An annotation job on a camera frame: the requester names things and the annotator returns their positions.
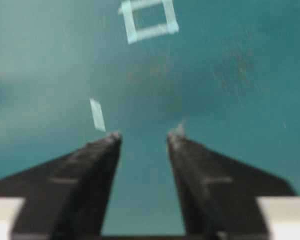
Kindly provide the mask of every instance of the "teal surface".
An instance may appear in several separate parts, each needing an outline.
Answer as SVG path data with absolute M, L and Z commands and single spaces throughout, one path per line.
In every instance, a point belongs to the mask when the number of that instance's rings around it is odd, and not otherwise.
M 120 4 L 0 0 L 0 178 L 103 137 L 94 98 L 123 134 L 103 234 L 184 233 L 165 145 L 182 120 L 300 193 L 300 0 L 174 0 L 179 33 L 130 45 Z

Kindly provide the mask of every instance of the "white tape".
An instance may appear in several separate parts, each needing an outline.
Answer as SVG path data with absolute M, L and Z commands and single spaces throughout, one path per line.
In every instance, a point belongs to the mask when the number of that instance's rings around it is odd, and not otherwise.
M 0 240 L 11 239 L 11 230 L 24 203 L 21 197 L 0 197 Z
M 300 197 L 257 198 L 270 240 L 300 240 Z
M 106 131 L 105 127 L 105 121 L 102 114 L 101 105 L 99 102 L 94 100 L 93 98 L 90 98 L 90 104 L 91 104 L 91 110 L 92 110 L 92 116 L 93 116 L 93 122 L 94 127 L 97 130 L 101 130 L 103 132 Z
M 136 30 L 133 11 L 158 4 L 163 4 L 166 23 Z M 128 44 L 179 32 L 179 25 L 172 0 L 127 0 L 121 3 L 118 13 L 123 14 Z

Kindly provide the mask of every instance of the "white panel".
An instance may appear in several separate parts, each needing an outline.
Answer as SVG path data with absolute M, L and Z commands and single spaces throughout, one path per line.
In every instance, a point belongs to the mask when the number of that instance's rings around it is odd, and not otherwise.
M 24 198 L 0 197 L 0 240 L 10 240 L 10 232 L 24 202 Z
M 271 240 L 300 240 L 300 197 L 257 198 Z

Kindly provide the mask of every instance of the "teal table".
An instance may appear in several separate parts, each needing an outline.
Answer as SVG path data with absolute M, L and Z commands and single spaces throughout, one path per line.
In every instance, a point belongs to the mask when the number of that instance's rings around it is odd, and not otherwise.
M 119 130 L 103 233 L 182 234 L 166 134 L 185 121 L 189 138 L 300 193 L 300 0 L 174 0 L 178 31 L 133 43 L 120 7 L 0 0 L 0 178 Z M 133 22 L 165 23 L 165 9 Z

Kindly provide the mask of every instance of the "tape strip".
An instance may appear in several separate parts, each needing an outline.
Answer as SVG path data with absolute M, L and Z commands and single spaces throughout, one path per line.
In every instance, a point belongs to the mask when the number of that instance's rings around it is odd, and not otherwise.
M 103 132 L 106 131 L 105 127 L 105 121 L 102 114 L 101 105 L 99 102 L 94 100 L 93 98 L 90 98 L 90 104 L 91 104 L 91 110 L 92 110 L 92 116 L 93 116 L 93 122 L 94 127 L 97 130 L 101 130 Z
M 173 0 L 134 0 L 131 2 L 128 0 L 122 2 L 118 14 L 123 14 L 128 44 L 160 35 L 179 32 L 179 25 L 172 1 Z M 133 11 L 158 4 L 163 4 L 166 24 L 158 24 L 156 26 L 136 30 Z

